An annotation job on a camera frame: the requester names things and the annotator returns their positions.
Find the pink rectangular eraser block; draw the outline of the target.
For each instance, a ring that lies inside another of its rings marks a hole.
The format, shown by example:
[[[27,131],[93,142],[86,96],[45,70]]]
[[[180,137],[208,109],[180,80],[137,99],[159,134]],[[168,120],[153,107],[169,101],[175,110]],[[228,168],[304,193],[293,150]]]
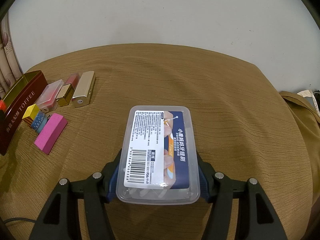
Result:
[[[48,155],[67,124],[68,121],[64,116],[54,113],[37,136],[34,144]]]

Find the clear plastic floss pick box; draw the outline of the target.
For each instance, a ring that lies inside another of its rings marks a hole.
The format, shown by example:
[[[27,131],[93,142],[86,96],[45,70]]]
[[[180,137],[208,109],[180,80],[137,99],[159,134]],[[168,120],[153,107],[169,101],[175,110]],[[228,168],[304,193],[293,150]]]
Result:
[[[199,168],[187,107],[131,108],[116,194],[122,202],[143,205],[185,205],[199,199]]]

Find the yellow red small block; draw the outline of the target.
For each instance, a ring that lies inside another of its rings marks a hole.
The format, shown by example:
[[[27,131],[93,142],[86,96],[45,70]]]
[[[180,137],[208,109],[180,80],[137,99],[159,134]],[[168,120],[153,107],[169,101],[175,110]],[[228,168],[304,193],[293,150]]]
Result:
[[[38,112],[40,111],[39,107],[37,106],[37,104],[33,104],[28,106],[28,108],[26,109],[22,120],[30,127],[31,124],[33,123],[33,121],[35,120]]]

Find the small clear pink plastic case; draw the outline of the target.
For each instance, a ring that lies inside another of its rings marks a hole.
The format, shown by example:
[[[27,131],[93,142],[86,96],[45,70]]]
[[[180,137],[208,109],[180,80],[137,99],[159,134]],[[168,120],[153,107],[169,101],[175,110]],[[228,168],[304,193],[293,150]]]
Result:
[[[42,94],[38,98],[36,105],[43,113],[48,113],[55,110],[58,106],[56,96],[63,86],[63,80],[57,80],[50,83],[43,90]]]

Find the silver ribbed lighter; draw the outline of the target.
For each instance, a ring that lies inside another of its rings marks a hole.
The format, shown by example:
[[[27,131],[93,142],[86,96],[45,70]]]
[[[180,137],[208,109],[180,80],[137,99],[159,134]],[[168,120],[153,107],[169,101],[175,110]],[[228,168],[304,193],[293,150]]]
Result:
[[[94,71],[87,71],[81,75],[72,97],[72,104],[75,108],[86,106],[90,103],[95,78]]]

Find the blue patterned washi tape roll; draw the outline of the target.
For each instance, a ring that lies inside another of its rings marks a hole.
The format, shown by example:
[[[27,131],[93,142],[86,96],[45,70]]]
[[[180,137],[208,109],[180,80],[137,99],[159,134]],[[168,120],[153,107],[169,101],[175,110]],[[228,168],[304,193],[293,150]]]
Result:
[[[44,126],[46,125],[48,118],[45,113],[39,111],[31,124],[31,128],[37,133],[43,130]]]

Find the brown fabric covered seat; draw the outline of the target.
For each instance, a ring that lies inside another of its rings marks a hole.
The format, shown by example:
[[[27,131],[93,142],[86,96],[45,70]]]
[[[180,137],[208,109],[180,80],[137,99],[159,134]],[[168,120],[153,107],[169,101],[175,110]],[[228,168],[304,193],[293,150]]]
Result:
[[[287,103],[303,137],[310,159],[313,204],[319,199],[319,115],[314,107],[302,96],[282,91],[281,97]]]

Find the gold and pink lipstick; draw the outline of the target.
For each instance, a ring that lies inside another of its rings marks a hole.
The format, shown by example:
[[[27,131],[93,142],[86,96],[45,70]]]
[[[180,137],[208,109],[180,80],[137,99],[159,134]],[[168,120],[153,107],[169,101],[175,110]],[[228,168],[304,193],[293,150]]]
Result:
[[[56,96],[56,101],[59,107],[69,105],[74,91],[78,85],[80,76],[78,73],[74,73],[69,76],[65,84],[61,87],[59,93]]]

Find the red gold toffee box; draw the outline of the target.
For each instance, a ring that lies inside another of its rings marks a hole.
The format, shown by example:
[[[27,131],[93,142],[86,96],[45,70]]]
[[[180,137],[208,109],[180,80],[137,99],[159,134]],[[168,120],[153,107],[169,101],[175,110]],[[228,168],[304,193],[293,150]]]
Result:
[[[33,105],[48,82],[42,71],[22,75],[3,98],[7,109],[1,120],[1,155],[5,155],[26,109]]]

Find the white grey item at right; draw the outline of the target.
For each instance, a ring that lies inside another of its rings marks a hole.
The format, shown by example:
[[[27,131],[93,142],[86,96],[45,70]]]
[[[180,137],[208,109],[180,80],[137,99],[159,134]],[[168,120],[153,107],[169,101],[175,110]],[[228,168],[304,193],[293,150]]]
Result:
[[[302,96],[308,103],[310,103],[310,105],[316,111],[316,113],[320,115],[319,105],[312,90],[303,90],[298,92],[297,95]]]

